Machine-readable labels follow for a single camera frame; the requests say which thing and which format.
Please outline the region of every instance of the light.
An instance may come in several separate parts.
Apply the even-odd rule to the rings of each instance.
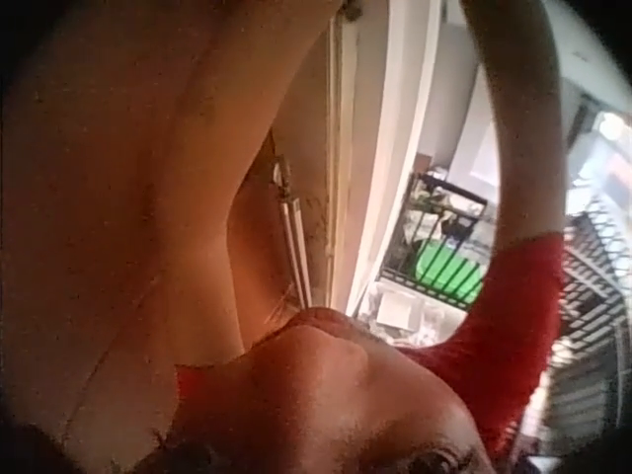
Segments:
[[[597,129],[605,138],[611,141],[617,141],[621,138],[625,130],[625,121],[623,118],[610,112],[603,113],[601,121]]]

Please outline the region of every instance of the red top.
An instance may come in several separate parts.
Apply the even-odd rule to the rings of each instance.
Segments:
[[[400,351],[445,381],[472,413],[488,453],[503,449],[559,335],[562,234],[521,242],[493,258],[463,324],[443,344]]]

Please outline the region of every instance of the door frame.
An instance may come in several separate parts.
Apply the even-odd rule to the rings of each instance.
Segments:
[[[328,306],[352,315],[376,279],[426,114],[441,0],[365,2],[330,25]]]

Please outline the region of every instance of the black railing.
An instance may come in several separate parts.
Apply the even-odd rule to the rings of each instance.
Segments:
[[[481,289],[489,244],[473,239],[487,202],[430,175],[413,175],[381,275],[457,308]]]
[[[595,202],[567,229],[558,344],[567,346],[568,358],[554,354],[549,367],[550,455],[564,455],[631,418],[629,310],[619,269],[629,247],[612,231],[613,216]]]

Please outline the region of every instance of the skin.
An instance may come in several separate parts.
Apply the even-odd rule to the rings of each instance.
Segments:
[[[562,229],[565,164],[541,7],[495,3],[463,2],[502,124],[501,250]],[[259,472],[357,472],[437,447],[473,452],[471,472],[491,472],[458,396],[343,315],[309,310],[245,350],[234,288],[249,277],[271,300],[282,291],[236,271],[230,222],[247,228],[249,216],[234,205],[294,73],[340,5],[83,6],[31,58],[3,104],[3,350],[22,419],[64,438],[87,373],[120,328],[131,320],[152,335],[158,321],[169,365],[200,367],[206,384],[166,415],[173,442],[207,441]],[[145,340],[127,344],[138,359],[149,351]],[[150,400],[155,387],[144,389],[134,395]],[[86,439],[116,437],[103,434],[112,423],[143,423],[114,408],[132,394],[113,393]],[[111,442],[75,452],[89,464]]]

